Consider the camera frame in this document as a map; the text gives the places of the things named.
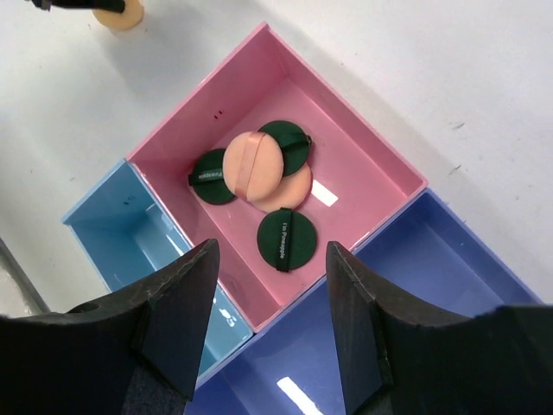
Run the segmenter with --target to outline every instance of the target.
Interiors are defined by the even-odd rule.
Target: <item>plastic bin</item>
[[[190,249],[134,169],[118,163],[63,219],[109,291],[146,277]],[[218,286],[200,364],[200,379],[252,336]]]
[[[264,213],[241,200],[206,204],[187,176],[206,151],[272,120],[300,125],[314,141],[314,181],[299,207],[320,244],[282,274],[257,250]],[[219,240],[220,283],[259,331],[325,273],[325,241],[354,248],[425,187],[412,169],[266,24],[256,29],[129,157],[192,244]]]
[[[539,300],[427,190],[359,247],[373,270],[465,316]],[[199,388],[186,415],[341,415],[340,372],[320,281]]]

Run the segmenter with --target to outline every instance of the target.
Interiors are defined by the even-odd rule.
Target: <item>purple plastic bin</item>
[[[373,234],[355,255],[411,294],[464,316],[504,303],[539,302],[430,190]]]
[[[236,200],[201,201],[187,183],[195,161],[239,133],[286,119],[314,140],[313,188],[299,207],[321,242],[302,268],[281,273],[257,250],[264,213]],[[266,24],[256,29],[130,155],[160,203],[194,245],[219,240],[219,281],[255,331],[322,275],[326,241],[354,248],[426,181]]]
[[[430,191],[356,255],[418,297],[466,316],[535,303],[511,271]],[[250,340],[194,395],[185,415],[343,415],[326,279]]]

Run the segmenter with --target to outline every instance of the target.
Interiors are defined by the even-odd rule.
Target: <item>white table surface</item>
[[[105,293],[61,216],[261,21],[553,302],[553,2],[144,5],[113,34],[89,11],[2,2],[0,234],[53,310]]]

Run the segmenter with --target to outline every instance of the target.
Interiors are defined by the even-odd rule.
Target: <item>pink plastic bin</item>
[[[206,204],[188,186],[194,162],[244,131],[286,119],[314,140],[313,190],[299,207],[314,223],[315,256],[281,273],[257,250],[264,213],[235,200]],[[219,240],[219,281],[255,331],[325,273],[325,248],[354,248],[419,194],[426,181],[267,24],[259,26],[131,155],[192,244]]]

